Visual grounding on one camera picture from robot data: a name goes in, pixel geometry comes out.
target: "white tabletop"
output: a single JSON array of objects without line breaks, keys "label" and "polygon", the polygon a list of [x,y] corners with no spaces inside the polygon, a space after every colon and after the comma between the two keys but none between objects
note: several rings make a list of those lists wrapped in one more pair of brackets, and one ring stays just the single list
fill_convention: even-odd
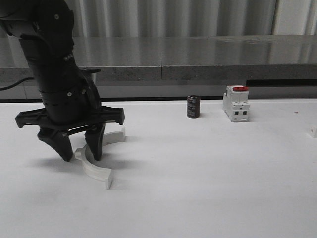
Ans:
[{"label": "white tabletop", "polygon": [[202,101],[198,119],[185,101],[107,103],[124,108],[127,135],[104,147],[111,190],[39,141],[38,126],[17,127],[41,104],[0,104],[0,237],[315,238],[317,100],[250,103],[246,123],[222,101]]}]

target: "white curved plastic part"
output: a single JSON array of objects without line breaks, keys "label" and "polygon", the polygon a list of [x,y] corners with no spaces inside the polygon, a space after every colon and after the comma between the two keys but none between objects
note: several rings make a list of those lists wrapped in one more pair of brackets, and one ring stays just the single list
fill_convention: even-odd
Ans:
[{"label": "white curved plastic part", "polygon": [[[105,134],[103,138],[103,146],[124,141],[125,131],[123,128],[122,131]],[[88,145],[85,145],[84,148],[78,148],[74,155],[76,159],[83,162],[84,171],[89,177],[104,182],[106,189],[110,189],[112,184],[111,169],[98,167],[89,162],[89,160],[93,160],[93,155]]]}]

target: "red switch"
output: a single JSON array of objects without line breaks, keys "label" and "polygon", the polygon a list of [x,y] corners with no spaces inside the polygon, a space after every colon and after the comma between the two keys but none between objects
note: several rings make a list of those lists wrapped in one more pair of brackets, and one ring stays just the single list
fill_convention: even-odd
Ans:
[{"label": "red switch", "polygon": [[237,87],[233,87],[233,91],[235,92],[244,92],[244,91],[248,91],[249,87],[244,87],[244,86],[237,86]]}]

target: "black capacitor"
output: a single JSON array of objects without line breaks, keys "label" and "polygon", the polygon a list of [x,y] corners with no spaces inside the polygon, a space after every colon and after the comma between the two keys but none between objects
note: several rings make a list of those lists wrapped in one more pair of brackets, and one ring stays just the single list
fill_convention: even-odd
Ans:
[{"label": "black capacitor", "polygon": [[196,95],[187,97],[187,116],[189,118],[199,117],[200,97]]}]

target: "white 3d-printed part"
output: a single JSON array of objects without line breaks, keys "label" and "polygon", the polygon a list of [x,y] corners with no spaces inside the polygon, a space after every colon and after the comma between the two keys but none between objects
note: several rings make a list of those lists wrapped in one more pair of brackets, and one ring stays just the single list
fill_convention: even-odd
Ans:
[{"label": "white 3d-printed part", "polygon": [[223,94],[222,108],[233,122],[246,122],[249,119],[249,91],[234,91],[234,88],[245,88],[241,85],[227,86]]},{"label": "white 3d-printed part", "polygon": [[[103,146],[124,141],[125,132],[123,128],[122,131],[105,134],[103,138]],[[111,169],[98,167],[89,162],[93,161],[93,155],[88,145],[85,145],[84,148],[78,148],[74,155],[76,159],[82,161],[84,171],[89,177],[104,182],[106,189],[110,189],[112,184]]]}]

